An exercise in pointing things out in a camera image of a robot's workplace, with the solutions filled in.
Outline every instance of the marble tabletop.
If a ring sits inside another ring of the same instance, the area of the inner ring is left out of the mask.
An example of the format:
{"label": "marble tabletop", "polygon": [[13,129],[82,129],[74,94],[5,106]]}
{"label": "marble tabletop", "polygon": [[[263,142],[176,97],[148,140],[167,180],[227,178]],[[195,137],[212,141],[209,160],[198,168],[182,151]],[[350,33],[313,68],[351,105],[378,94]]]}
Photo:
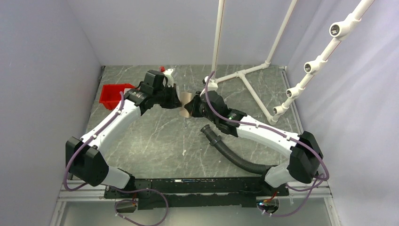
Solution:
{"label": "marble tabletop", "polygon": [[[216,77],[222,77],[254,65],[219,65]],[[106,66],[93,103],[87,131],[94,128],[111,111],[98,102],[104,84],[130,83],[137,86],[145,73],[157,70],[159,65]],[[165,65],[175,70],[174,79],[179,91],[195,93],[204,88],[202,80],[211,71],[210,65]],[[259,70],[247,75],[267,109],[280,105],[287,97],[285,83],[278,66]],[[266,117],[240,79],[219,84],[217,92],[230,108],[246,112],[268,124]],[[299,132],[292,111],[287,111],[275,127],[289,132]],[[200,132],[211,124],[204,118],[183,118],[178,109],[162,109],[154,106],[140,120],[133,122],[120,134],[105,160],[110,166],[121,168],[136,178],[208,178],[254,176],[230,163]],[[258,164],[280,164],[284,157],[278,152],[244,138],[222,134],[214,125],[223,141],[238,155]]]}

